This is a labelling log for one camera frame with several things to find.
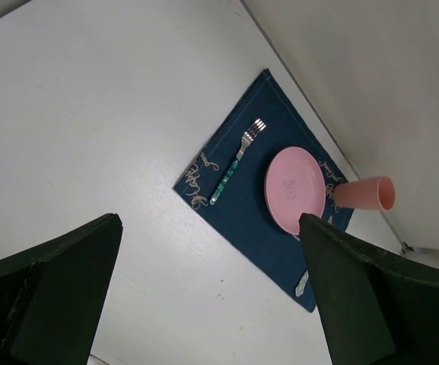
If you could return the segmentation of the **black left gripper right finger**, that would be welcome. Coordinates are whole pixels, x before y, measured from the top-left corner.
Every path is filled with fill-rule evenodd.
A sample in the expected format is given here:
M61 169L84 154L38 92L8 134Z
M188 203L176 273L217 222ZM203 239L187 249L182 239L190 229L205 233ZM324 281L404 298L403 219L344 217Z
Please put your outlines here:
M334 364L439 364L439 269L302 214L300 238Z

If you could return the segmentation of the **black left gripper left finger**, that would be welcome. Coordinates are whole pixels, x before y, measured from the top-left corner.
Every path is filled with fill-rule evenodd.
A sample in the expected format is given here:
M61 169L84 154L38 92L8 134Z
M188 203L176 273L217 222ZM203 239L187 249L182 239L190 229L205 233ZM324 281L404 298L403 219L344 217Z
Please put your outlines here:
M86 364L122 239L118 214L0 259L0 364Z

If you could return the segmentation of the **pink plastic cup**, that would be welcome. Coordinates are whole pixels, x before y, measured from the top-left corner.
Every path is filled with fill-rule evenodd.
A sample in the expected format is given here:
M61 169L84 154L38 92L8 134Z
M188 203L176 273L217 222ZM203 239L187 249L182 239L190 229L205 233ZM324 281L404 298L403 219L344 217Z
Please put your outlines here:
M333 196L340 208L389 211L395 205L396 190L391 178L377 176L340 184Z

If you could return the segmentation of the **pink plastic plate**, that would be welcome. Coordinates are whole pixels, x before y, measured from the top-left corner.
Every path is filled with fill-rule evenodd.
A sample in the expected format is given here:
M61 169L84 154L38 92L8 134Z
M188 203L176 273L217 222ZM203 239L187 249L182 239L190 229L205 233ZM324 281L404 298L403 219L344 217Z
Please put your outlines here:
M317 160L299 147L279 151L266 171L264 196L274 222L299 235L301 215L321 217L325 209L325 179Z

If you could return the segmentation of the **dark blue cloth placemat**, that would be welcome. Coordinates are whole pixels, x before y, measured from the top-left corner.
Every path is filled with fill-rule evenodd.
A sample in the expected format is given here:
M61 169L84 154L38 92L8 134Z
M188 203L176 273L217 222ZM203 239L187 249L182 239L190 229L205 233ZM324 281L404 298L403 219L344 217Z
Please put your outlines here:
M247 149L218 202L210 205L209 199L240 148L243 133L256 119L266 123L265 131ZM288 147L305 149L319 164L326 182L322 218L346 230L353 211L337 207L332 193L337 185L347 182L347 178L268 69L247 88L177 181L174 190L292 300L313 312L316 301L312 287L310 284L300 286L306 272L300 240L274 222L263 194L269 163L280 150Z

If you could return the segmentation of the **fork with green handle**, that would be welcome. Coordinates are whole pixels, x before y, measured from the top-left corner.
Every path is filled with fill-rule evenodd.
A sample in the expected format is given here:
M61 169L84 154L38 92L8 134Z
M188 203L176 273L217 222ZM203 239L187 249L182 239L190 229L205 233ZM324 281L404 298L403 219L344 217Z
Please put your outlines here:
M240 141L240 148L228 167L226 173L222 176L221 181L215 187L215 190L209 199L210 205L214 205L217 202L228 181L231 179L235 170L237 169L237 166L243 158L245 151L255 141L258 134L266 128L266 126L266 123L262 119L256 119L253 124L243 133Z

